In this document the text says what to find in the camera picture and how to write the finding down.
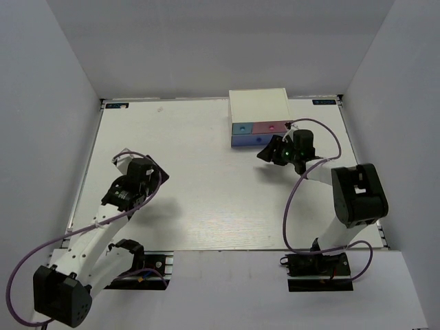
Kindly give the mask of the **light blue small drawer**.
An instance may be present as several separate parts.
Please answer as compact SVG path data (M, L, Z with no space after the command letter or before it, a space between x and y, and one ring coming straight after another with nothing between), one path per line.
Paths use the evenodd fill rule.
M233 123L232 134L233 135L251 135L253 124L251 122Z

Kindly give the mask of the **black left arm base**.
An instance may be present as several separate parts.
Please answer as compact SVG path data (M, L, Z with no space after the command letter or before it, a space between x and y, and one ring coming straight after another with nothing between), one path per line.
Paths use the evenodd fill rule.
M171 281L174 252L145 252L142 262L121 278L115 279L106 290L164 291Z

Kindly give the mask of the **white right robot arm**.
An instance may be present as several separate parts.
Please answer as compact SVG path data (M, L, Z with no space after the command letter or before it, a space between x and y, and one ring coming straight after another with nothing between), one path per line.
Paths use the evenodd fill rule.
M388 214L388 201L376 167L372 163L336 166L337 157L316 155L314 135L300 129L285 137L275 135L257 154L260 160L278 166L291 164L300 175L288 197L283 214L283 240L297 254L311 255L311 268L326 274L334 268L334 255L354 245L352 240L367 226ZM304 180L313 180L332 188L335 217L315 239L310 251L294 249L287 240L287 216L290 203Z

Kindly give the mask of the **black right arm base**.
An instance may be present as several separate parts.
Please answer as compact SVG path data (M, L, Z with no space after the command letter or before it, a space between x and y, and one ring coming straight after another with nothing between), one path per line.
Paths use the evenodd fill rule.
M352 292L353 281L346 253L333 256L286 254L289 292Z

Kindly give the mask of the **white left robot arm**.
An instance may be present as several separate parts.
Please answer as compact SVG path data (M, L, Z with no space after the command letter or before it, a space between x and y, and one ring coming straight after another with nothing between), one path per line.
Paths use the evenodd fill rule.
M87 317L93 299L113 281L145 271L144 247L114 236L169 178L148 155L122 151L113 159L113 181L91 221L64 255L33 275L36 312L71 328Z

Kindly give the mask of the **blue wide drawer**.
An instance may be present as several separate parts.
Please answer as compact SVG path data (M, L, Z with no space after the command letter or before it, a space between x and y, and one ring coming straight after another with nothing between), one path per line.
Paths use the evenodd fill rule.
M273 136L281 136L281 134L233 135L231 147L266 146Z

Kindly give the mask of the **pink drawer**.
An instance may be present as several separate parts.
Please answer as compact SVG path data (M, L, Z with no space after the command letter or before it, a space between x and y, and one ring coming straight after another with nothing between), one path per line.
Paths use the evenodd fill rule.
M252 127L252 134L275 134L286 132L287 121L269 121L269 122L255 122Z

